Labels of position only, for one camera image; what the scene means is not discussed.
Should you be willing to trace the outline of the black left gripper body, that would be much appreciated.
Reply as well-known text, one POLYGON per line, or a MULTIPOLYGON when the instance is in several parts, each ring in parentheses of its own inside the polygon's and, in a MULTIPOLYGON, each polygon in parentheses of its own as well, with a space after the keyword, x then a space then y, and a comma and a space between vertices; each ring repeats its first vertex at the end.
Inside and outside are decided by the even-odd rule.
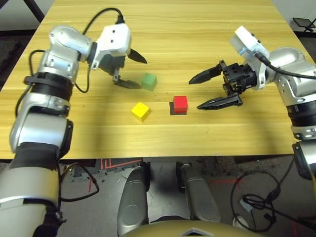
POLYGON ((123 68, 125 64, 125 56, 113 57, 105 55, 99 63, 98 68, 113 76, 115 69, 123 68))

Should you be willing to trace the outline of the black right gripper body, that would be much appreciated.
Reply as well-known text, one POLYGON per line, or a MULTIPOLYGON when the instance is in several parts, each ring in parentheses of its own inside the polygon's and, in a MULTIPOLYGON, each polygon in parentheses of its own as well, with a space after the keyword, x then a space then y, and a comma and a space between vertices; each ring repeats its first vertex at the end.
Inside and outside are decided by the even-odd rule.
POLYGON ((242 94, 247 89, 257 85, 256 72, 248 64, 239 65, 231 64, 222 69, 223 72, 223 89, 230 95, 242 94))

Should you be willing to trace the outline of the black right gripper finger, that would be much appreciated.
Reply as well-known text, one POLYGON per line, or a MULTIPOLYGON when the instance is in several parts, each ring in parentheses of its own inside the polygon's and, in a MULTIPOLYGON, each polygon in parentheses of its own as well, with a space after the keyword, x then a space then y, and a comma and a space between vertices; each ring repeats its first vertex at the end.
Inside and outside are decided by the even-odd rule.
POLYGON ((241 106, 242 99, 239 95, 233 94, 227 97, 210 99, 197 106, 198 110, 219 110, 230 106, 241 106))
POLYGON ((221 75, 222 70, 226 67, 226 63, 224 60, 220 60, 219 63, 210 69, 204 70, 194 77, 192 77, 189 81, 189 84, 200 84, 206 81, 211 80, 214 77, 221 75))

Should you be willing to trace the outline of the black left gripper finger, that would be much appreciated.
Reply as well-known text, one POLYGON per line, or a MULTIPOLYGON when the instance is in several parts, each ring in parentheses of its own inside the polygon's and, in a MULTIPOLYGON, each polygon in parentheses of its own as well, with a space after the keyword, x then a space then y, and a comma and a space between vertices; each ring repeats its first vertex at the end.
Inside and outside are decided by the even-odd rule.
POLYGON ((128 58, 139 63, 147 64, 147 60, 136 50, 130 49, 130 53, 128 54, 128 58))
POLYGON ((124 87, 124 88, 128 88, 128 89, 140 89, 141 88, 141 85, 134 82, 134 81, 121 79, 121 76, 119 74, 119 68, 114 69, 112 81, 114 82, 115 85, 118 85, 118 86, 124 87))

